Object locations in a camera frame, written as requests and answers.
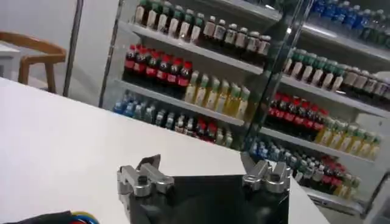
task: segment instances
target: bottle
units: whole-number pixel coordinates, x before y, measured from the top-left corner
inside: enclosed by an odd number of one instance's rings
[[[331,149],[337,149],[337,146],[342,140],[347,124],[341,121],[336,121],[335,130],[329,139],[328,147]]]
[[[226,80],[222,81],[221,90],[219,92],[217,102],[215,105],[215,111],[218,113],[222,113],[224,110],[226,99],[229,96],[229,83]]]
[[[146,27],[152,30],[157,29],[158,17],[161,14],[161,2],[160,0],[153,0],[152,9],[149,11]]]
[[[306,57],[303,59],[303,64],[305,65],[304,69],[301,69],[298,73],[296,79],[302,82],[306,82],[310,74],[313,72],[313,64],[316,61],[316,54],[306,54]]]
[[[349,147],[347,148],[347,153],[351,153],[353,155],[357,155],[358,149],[361,147],[361,143],[364,139],[364,134],[366,133],[365,130],[359,128],[357,131],[355,131],[352,142],[350,143]]]
[[[205,15],[201,13],[197,14],[193,26],[193,30],[191,32],[191,38],[190,38],[191,43],[197,44],[197,42],[199,41],[200,33],[204,28],[204,19],[205,19]]]
[[[242,55],[245,52],[245,45],[247,42],[248,29],[241,27],[237,33],[237,39],[235,42],[235,52],[237,56]]]
[[[208,46],[210,44],[210,41],[213,39],[215,31],[215,16],[210,16],[208,19],[205,29],[203,30],[203,36],[205,38],[205,45]]]
[[[165,1],[163,4],[163,12],[158,18],[157,31],[161,33],[168,33],[169,25],[172,18],[172,4],[169,1]]]
[[[352,143],[352,138],[357,129],[358,128],[356,126],[349,125],[335,149],[345,152],[349,145]]]
[[[169,24],[168,36],[173,37],[173,38],[177,38],[177,35],[179,32],[178,28],[180,26],[180,23],[182,22],[183,14],[184,14],[183,7],[177,5],[175,7],[173,17],[172,17],[171,22]]]
[[[328,63],[324,67],[325,75],[322,75],[318,81],[318,87],[322,89],[327,89],[329,84],[331,84],[334,73],[336,71],[337,62],[336,61],[328,61]]]
[[[199,71],[194,71],[191,76],[190,84],[188,84],[187,86],[185,97],[184,97],[184,101],[188,103],[193,103],[195,100],[198,77],[199,77]]]
[[[168,85],[168,94],[176,97],[177,93],[179,93],[179,87],[177,85],[177,81],[180,76],[180,72],[182,70],[183,59],[175,58],[173,65],[171,66],[171,71],[169,72],[166,81]]]
[[[187,86],[190,82],[191,75],[193,73],[193,64],[190,61],[185,61],[184,66],[180,71],[180,75],[177,80],[178,85],[178,97],[182,99],[185,97]]]
[[[195,101],[194,101],[194,103],[196,105],[198,105],[198,106],[202,106],[203,105],[203,101],[204,101],[204,98],[205,98],[205,95],[206,95],[207,84],[208,84],[208,75],[207,74],[203,74],[202,80],[201,80],[200,85],[199,85],[199,88],[196,91],[196,97],[195,97]]]
[[[237,36],[237,24],[232,23],[229,25],[229,28],[226,31],[226,36],[224,40],[224,47],[226,51],[228,51],[231,54],[234,51],[236,36]]]
[[[135,10],[135,23],[139,25],[146,25],[149,10],[149,1],[141,0]]]
[[[215,44],[215,48],[219,49],[220,46],[224,43],[226,28],[226,22],[223,19],[220,19],[218,25],[215,27],[215,31],[213,34],[213,42]]]
[[[322,74],[324,73],[323,68],[327,62],[324,57],[318,57],[313,63],[313,70],[307,78],[307,83],[316,86]]]
[[[194,24],[194,11],[191,9],[187,9],[186,14],[184,16],[184,21],[182,22],[179,38],[183,40],[190,39],[190,31],[193,29]]]
[[[211,83],[211,89],[208,91],[205,97],[205,108],[210,110],[215,109],[216,99],[218,97],[218,89],[221,82],[213,77],[213,81]]]
[[[376,135],[373,143],[371,144],[371,149],[369,150],[369,153],[367,155],[368,159],[371,159],[375,161],[377,159],[377,155],[380,149],[380,144],[382,142],[382,137],[379,135]]]
[[[370,149],[372,148],[371,144],[373,144],[375,140],[375,133],[374,132],[366,132],[364,141],[361,143],[360,149],[357,151],[357,155],[366,158],[370,152]]]
[[[243,87],[240,95],[240,102],[238,105],[238,111],[236,116],[238,119],[243,120],[246,112],[246,108],[248,107],[248,99],[249,99],[250,91],[249,89]]]

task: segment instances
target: yellow bottle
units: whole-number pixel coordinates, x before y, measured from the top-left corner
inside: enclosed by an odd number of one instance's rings
[[[366,132],[364,141],[361,143],[361,147],[357,151],[357,155],[365,158],[368,156],[371,145],[374,142],[375,139],[375,133],[374,132]]]
[[[368,153],[367,158],[372,160],[375,160],[377,158],[381,142],[382,137],[380,135],[376,135],[374,142],[371,144],[371,149]]]
[[[339,141],[339,144],[336,146],[336,149],[345,152],[348,146],[352,143],[353,135],[357,129],[358,127],[354,125],[349,125],[347,131],[344,133],[344,136]]]
[[[347,148],[347,153],[351,153],[354,155],[357,155],[358,149],[361,147],[361,143],[364,139],[365,130],[359,128],[357,131],[355,131],[352,142],[349,144]]]
[[[339,144],[339,142],[341,142],[342,136],[344,135],[344,131],[346,130],[346,126],[346,123],[336,121],[335,131],[333,132],[327,144],[329,148],[336,149],[336,146]]]
[[[218,113],[222,113],[224,110],[224,106],[226,103],[226,99],[229,96],[229,83],[226,80],[222,81],[221,90],[219,92],[216,105],[215,105],[215,111]]]
[[[327,145],[330,137],[332,136],[334,126],[335,120],[330,117],[325,118],[325,127],[318,133],[315,143]]]

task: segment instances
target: wooden chair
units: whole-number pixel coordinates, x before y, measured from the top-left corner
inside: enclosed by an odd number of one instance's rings
[[[44,63],[48,81],[48,91],[55,93],[54,64],[65,61],[66,51],[63,48],[47,41],[18,33],[0,32],[0,41],[46,53],[46,55],[22,56],[20,59],[18,81],[27,85],[29,81],[30,65]]]

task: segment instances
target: display shelf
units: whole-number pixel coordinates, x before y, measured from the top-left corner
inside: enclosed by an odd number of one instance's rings
[[[125,23],[123,21],[120,21],[119,27],[128,31],[128,32],[134,32],[138,36],[148,37],[148,38],[151,38],[151,39],[154,39],[157,41],[161,41],[161,42],[169,44],[171,46],[179,47],[179,48],[184,49],[186,51],[190,51],[192,53],[202,55],[204,57],[207,57],[207,58],[210,58],[210,59],[213,59],[216,61],[220,61],[220,62],[225,63],[227,65],[234,66],[234,67],[240,68],[240,69],[245,70],[245,71],[249,71],[249,72],[257,74],[257,75],[263,73],[263,68],[261,68],[261,67],[246,63],[244,61],[237,60],[237,59],[232,58],[232,57],[228,57],[228,56],[219,54],[219,53],[214,52],[214,51],[210,51],[208,49],[204,49],[202,47],[196,46],[196,45],[191,44],[191,43],[187,43],[187,42],[182,41],[180,39],[171,38],[163,33],[153,31],[153,30],[150,30],[150,29],[147,29],[147,28],[144,28],[144,27],[132,24],[132,23]]]
[[[138,85],[134,85],[134,84],[122,81],[122,80],[117,79],[117,80],[115,80],[115,82],[117,84],[119,84],[121,87],[129,89],[133,93],[137,93],[137,94],[140,94],[142,96],[146,96],[146,97],[149,97],[149,98],[152,98],[155,100],[159,100],[159,101],[164,102],[164,103],[169,103],[171,105],[174,105],[174,106],[177,106],[177,107],[189,110],[189,111],[203,114],[205,116],[212,117],[212,118],[217,119],[219,121],[224,121],[228,124],[233,124],[233,125],[237,125],[237,126],[244,125],[244,121],[242,121],[240,119],[230,117],[228,115],[224,115],[221,113],[217,113],[215,111],[206,109],[204,107],[200,107],[200,106],[197,106],[195,104],[188,103],[186,101],[175,99],[173,97],[164,95],[162,93],[158,93],[158,92],[155,92],[153,90],[149,90],[147,88],[143,88],[143,87],[140,87]]]
[[[323,146],[320,144],[316,144],[314,142],[306,141],[306,140],[301,139],[301,138],[297,138],[297,137],[294,137],[291,135],[284,134],[284,133],[279,132],[279,131],[272,130],[270,128],[262,127],[260,129],[260,133],[277,138],[277,139],[280,139],[280,140],[283,140],[283,141],[290,142],[290,143],[295,144],[295,145],[305,147],[307,149],[322,152],[322,153],[325,153],[325,154],[331,155],[331,156],[336,156],[338,158],[347,158],[347,157],[351,158],[352,157],[356,161],[359,161],[362,163],[369,163],[369,164],[374,163],[373,161],[371,161],[369,159],[364,159],[364,158],[361,158],[359,156],[355,156],[355,155],[345,153],[345,152],[342,152],[339,150],[331,149],[329,147],[326,147],[326,146]]]
[[[390,118],[390,111],[386,111],[386,110],[383,110],[383,109],[380,109],[377,107],[373,107],[371,105],[357,101],[355,99],[351,99],[351,98],[348,98],[346,96],[342,96],[340,94],[333,93],[333,92],[315,87],[313,85],[310,85],[310,84],[307,84],[304,82],[300,82],[294,78],[288,77],[287,75],[283,75],[281,82],[286,84],[286,85],[293,86],[293,87],[298,88],[298,89],[302,89],[306,92],[313,93],[319,97],[326,98],[326,99],[332,100],[334,102],[342,103],[342,104],[350,106],[350,107],[354,107],[356,109],[359,109],[359,110],[366,112],[366,113],[369,113],[369,114],[374,114],[376,116]]]

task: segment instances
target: water bottle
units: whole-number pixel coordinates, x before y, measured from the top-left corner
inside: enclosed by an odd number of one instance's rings
[[[355,23],[352,26],[353,36],[358,38],[363,33],[363,29],[368,25],[371,15],[371,10],[365,9],[360,11],[356,17]]]
[[[342,32],[342,23],[344,22],[344,19],[347,16],[347,12],[349,10],[349,1],[344,1],[343,3],[340,3],[338,7],[336,8],[336,13],[331,19],[333,24],[331,26],[331,30],[335,31],[336,33]]]
[[[355,5],[353,8],[350,8],[347,16],[344,20],[344,28],[345,28],[345,35],[347,37],[352,36],[352,26],[356,21],[356,17],[358,15],[358,12],[360,10],[360,5]]]
[[[336,13],[337,3],[338,0],[328,0],[327,5],[325,6],[325,9],[321,15],[322,27],[329,28],[332,25],[331,20],[333,19]]]

